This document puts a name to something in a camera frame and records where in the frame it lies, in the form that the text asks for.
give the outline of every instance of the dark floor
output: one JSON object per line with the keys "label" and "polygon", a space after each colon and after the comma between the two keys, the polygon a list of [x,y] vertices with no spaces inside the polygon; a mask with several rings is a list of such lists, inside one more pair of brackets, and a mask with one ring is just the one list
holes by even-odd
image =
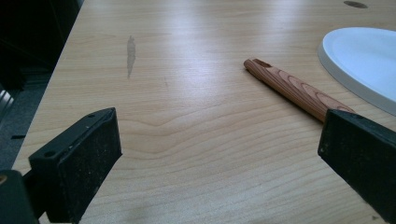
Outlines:
{"label": "dark floor", "polygon": [[0,170],[11,169],[20,151],[50,75],[26,78],[23,91],[12,92],[14,101],[0,118]]}

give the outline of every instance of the wood-grain handle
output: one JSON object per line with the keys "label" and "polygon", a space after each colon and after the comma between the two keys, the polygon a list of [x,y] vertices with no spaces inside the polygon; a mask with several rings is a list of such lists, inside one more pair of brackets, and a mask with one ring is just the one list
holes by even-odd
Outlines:
{"label": "wood-grain handle", "polygon": [[263,81],[322,122],[326,118],[328,109],[356,113],[353,109],[334,100],[326,93],[268,63],[258,59],[247,59],[244,66],[258,80]]}

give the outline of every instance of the table surface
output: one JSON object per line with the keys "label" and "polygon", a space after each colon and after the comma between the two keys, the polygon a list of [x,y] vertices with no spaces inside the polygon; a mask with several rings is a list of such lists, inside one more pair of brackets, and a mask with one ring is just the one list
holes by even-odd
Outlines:
{"label": "table surface", "polygon": [[266,61],[396,131],[318,60],[334,29],[396,30],[393,0],[361,2],[86,0],[14,169],[114,106],[123,156],[81,223],[382,223],[318,156],[322,124],[243,65]]}

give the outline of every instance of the light wood tabletop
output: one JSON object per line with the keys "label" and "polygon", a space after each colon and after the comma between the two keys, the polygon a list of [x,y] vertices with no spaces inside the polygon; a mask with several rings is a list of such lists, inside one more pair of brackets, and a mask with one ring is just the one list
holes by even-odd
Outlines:
{"label": "light wood tabletop", "polygon": [[264,60],[396,131],[318,60],[334,29],[396,30],[395,1],[361,2],[85,0],[13,168],[114,106],[123,156],[81,223],[383,223],[318,156],[322,123],[243,65]]}

